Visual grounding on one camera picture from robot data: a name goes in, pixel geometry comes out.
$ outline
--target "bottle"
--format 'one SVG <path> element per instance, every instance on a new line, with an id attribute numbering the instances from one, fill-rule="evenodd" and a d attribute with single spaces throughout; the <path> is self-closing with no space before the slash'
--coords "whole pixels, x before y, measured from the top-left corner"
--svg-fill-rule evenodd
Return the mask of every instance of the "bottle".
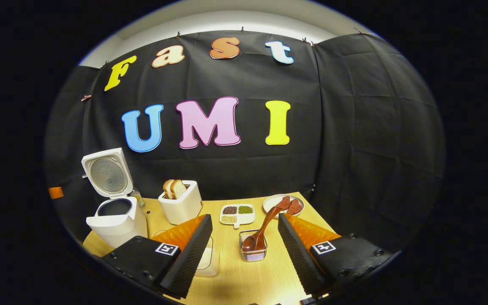
<path id="1" fill-rule="evenodd" d="M 139 192 L 137 187 L 133 187 L 133 191 L 131 191 L 130 195 L 137 198 L 137 202 L 139 203 L 139 207 L 144 206 L 144 199 L 142 198 L 141 193 Z"/>

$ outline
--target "sliced meat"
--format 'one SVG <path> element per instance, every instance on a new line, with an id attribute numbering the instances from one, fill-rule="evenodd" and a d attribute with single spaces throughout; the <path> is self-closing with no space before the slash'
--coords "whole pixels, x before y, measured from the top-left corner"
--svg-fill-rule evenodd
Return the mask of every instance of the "sliced meat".
<path id="1" fill-rule="evenodd" d="M 300 211 L 302 211 L 302 206 L 300 206 L 299 201 L 297 199 L 291 200 L 291 205 L 289 206 L 289 210 L 287 210 L 287 213 L 295 215 Z"/>
<path id="2" fill-rule="evenodd" d="M 283 197 L 280 201 L 279 204 L 277 204 L 276 206 L 281 208 L 283 211 L 284 210 L 287 210 L 290 206 L 290 202 L 289 202 L 289 196 L 286 196 L 286 197 Z"/>

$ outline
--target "blue letter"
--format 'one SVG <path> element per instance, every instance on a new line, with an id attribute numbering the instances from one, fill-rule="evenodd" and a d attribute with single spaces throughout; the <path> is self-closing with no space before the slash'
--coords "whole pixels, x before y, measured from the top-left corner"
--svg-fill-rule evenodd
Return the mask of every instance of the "blue letter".
<path id="1" fill-rule="evenodd" d="M 138 110 L 126 112 L 122 115 L 124 122 L 125 140 L 128 142 L 129 148 L 138 153 L 145 153 L 155 149 L 161 143 L 161 123 L 159 121 L 159 114 L 163 110 L 163 105 L 152 105 L 144 110 L 150 118 L 150 138 L 146 141 L 139 138 L 137 129 L 137 118 L 141 115 Z"/>
<path id="2" fill-rule="evenodd" d="M 265 46 L 271 47 L 272 56 L 274 57 L 275 60 L 278 60 L 279 62 L 281 62 L 283 64 L 292 64 L 293 63 L 293 58 L 287 57 L 285 55 L 285 51 L 287 51 L 287 52 L 291 51 L 290 47 L 284 46 L 279 41 L 267 42 L 267 43 L 265 43 Z"/>

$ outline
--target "open lid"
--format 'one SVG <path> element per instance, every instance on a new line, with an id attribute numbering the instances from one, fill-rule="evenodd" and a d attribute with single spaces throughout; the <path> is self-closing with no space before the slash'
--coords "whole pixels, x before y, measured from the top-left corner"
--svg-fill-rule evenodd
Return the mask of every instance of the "open lid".
<path id="1" fill-rule="evenodd" d="M 93 188 L 103 197 L 126 197 L 133 191 L 133 180 L 121 147 L 84 156 L 82 166 Z"/>

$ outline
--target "white plate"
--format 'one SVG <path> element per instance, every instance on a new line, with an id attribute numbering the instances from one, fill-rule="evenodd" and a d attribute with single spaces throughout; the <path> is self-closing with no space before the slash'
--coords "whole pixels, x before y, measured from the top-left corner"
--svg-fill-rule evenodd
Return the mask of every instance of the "white plate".
<path id="1" fill-rule="evenodd" d="M 298 216 L 300 213 L 302 213 L 302 211 L 304 211 L 304 201 L 302 201 L 302 199 L 295 197 L 293 195 L 278 194 L 278 195 L 272 195 L 272 196 L 268 197 L 267 199 L 265 199 L 265 201 L 263 201 L 263 210 L 265 210 L 265 213 L 268 213 L 269 210 L 271 210 L 271 208 L 273 206 L 279 204 L 281 199 L 283 197 L 286 197 L 286 196 L 289 196 L 289 201 L 296 199 L 299 202 L 300 206 L 302 206 L 302 210 L 300 210 L 300 212 L 298 212 L 297 214 L 295 214 L 293 216 Z"/>
<path id="2" fill-rule="evenodd" d="M 251 213 L 247 214 L 239 214 L 238 213 L 238 207 L 239 206 L 247 206 L 252 208 Z M 236 214 L 223 214 L 223 209 L 226 207 L 236 207 Z M 235 223 L 230 223 L 230 222 L 223 222 L 221 220 L 222 216 L 236 216 L 236 222 Z M 235 228 L 239 228 L 240 225 L 245 225 L 245 224 L 251 224 L 252 222 L 255 222 L 255 209 L 253 208 L 252 205 L 247 205 L 247 204 L 240 204 L 240 205 L 224 205 L 221 208 L 221 211 L 219 212 L 219 222 L 225 225 L 232 225 Z"/>

